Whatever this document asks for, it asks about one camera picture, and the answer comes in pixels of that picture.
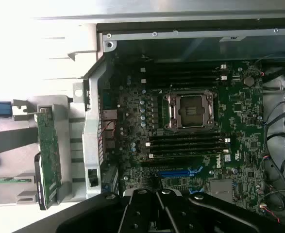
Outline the green RAM stick bare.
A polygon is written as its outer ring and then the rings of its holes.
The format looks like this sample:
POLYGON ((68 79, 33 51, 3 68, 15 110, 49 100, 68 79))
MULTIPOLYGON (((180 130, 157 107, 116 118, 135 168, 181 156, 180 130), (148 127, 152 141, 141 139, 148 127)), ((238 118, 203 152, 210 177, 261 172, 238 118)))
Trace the green RAM stick bare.
POLYGON ((31 183, 31 179, 0 178, 0 183, 31 183))

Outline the green motherboard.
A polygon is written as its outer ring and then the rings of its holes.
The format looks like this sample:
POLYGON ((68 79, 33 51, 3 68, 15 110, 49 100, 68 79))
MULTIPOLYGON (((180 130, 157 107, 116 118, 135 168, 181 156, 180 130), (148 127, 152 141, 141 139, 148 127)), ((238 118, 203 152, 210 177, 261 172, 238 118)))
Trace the green motherboard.
POLYGON ((162 170, 189 170, 190 177, 161 178, 167 189, 183 195, 210 194, 211 180, 232 180, 232 197, 221 200, 241 208, 259 212, 259 200, 265 185, 259 165, 264 153, 262 73, 249 62, 237 63, 168 63, 157 64, 150 59, 127 60, 112 58, 109 76, 99 84, 101 124, 98 143, 105 158, 102 166, 102 190, 122 195, 131 188, 153 188, 153 180, 162 170), (164 128, 168 110, 163 96, 169 89, 148 89, 143 78, 146 72, 160 70, 228 70, 227 85, 213 88, 184 88, 172 91, 208 89, 214 99, 215 127, 208 131, 173 132, 164 128), (255 84, 244 85, 251 76, 255 84), (146 147, 150 136, 226 133, 230 143, 191 143, 146 147), (227 149, 151 153, 150 148, 181 145, 226 144, 227 149), (144 161, 191 160, 199 166, 141 167, 144 161))

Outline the silver CPU socket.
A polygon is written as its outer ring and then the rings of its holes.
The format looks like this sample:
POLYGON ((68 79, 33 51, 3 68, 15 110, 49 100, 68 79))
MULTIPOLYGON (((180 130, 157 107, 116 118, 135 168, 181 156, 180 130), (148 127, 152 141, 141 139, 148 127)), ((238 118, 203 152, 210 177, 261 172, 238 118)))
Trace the silver CPU socket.
POLYGON ((173 91, 163 96, 168 113, 163 118, 164 128, 173 132, 208 131, 215 127, 214 99, 208 90, 173 91))

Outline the RAM slot black latches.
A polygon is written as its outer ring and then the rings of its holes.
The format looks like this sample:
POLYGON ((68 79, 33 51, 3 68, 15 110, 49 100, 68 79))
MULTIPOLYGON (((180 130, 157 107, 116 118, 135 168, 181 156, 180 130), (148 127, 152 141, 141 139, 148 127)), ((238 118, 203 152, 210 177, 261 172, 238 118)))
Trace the RAM slot black latches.
POLYGON ((227 149, 226 144, 216 145, 181 145, 181 146, 167 146, 167 147, 156 147, 150 148, 151 153, 164 153, 164 152, 181 152, 181 151, 210 151, 210 150, 221 150, 227 149))
POLYGON ((220 76, 228 74, 228 70, 190 70, 190 71, 181 71, 181 70, 160 70, 154 72, 146 72, 145 76, 220 76))
POLYGON ((227 138, 230 137, 226 133, 195 133, 195 134, 174 134, 174 135, 162 135, 162 136, 150 136, 149 140, 164 140, 164 139, 189 139, 189 138, 227 138))
POLYGON ((184 89, 184 88, 213 88, 218 86, 226 86, 227 81, 218 82, 159 82, 159 83, 147 83, 148 89, 184 89))

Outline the long black expansion slot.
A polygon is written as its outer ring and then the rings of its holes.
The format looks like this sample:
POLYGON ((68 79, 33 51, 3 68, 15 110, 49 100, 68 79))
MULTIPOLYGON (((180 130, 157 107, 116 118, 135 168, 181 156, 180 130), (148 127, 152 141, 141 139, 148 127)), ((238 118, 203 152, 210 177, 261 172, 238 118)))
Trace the long black expansion slot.
POLYGON ((191 160, 158 160, 158 161, 144 161, 141 167, 184 167, 184 166, 199 166, 201 162, 191 160))

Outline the grey parts rack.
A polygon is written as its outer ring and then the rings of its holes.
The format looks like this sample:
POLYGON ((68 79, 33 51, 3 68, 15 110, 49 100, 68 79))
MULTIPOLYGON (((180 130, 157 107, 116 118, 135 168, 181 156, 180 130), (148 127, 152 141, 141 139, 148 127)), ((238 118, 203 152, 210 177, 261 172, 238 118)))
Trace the grey parts rack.
POLYGON ((57 201, 85 199, 82 131, 84 106, 65 95, 34 96, 11 102, 13 116, 0 118, 0 178, 31 179, 31 183, 0 183, 0 206, 38 202, 34 157, 39 153, 37 106, 51 106, 58 137, 61 187, 57 201))

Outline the thin socket locking lever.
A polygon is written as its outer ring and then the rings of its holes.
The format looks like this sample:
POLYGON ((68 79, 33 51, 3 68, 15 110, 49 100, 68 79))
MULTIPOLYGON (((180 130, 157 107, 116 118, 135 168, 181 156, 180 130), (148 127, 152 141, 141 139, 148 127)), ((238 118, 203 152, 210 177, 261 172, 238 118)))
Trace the thin socket locking lever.
POLYGON ((170 107, 174 108, 176 105, 176 95, 172 92, 173 85, 171 84, 169 87, 169 93, 167 95, 167 100, 170 107))

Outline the blue expansion slot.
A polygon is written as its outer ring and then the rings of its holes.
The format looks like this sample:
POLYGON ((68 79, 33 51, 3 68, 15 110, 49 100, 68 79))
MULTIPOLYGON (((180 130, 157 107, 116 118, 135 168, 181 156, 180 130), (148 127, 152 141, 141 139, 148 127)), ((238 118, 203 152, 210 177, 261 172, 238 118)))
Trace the blue expansion slot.
POLYGON ((157 172, 158 176, 161 178, 174 178, 174 177, 190 177, 191 174, 189 170, 162 170, 157 172))

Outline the silver chipset heatsink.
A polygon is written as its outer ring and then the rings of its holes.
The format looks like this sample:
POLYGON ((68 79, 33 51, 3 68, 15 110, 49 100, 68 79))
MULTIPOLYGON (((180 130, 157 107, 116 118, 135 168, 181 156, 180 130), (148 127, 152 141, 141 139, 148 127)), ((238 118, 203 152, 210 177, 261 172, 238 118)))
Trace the silver chipset heatsink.
POLYGON ((232 197, 232 180, 211 180, 210 181, 210 194, 212 196, 229 196, 232 197))

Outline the black open PC case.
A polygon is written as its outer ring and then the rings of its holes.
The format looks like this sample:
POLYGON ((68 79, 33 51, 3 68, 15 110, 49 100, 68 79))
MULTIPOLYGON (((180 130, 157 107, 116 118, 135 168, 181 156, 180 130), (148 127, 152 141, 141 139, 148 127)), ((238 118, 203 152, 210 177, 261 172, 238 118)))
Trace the black open PC case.
POLYGON ((99 84, 109 76, 112 58, 157 64, 246 61, 262 73, 264 153, 259 170, 265 189, 259 212, 245 210, 285 224, 285 17, 98 23, 94 32, 98 58, 82 91, 86 196, 105 192, 99 84))

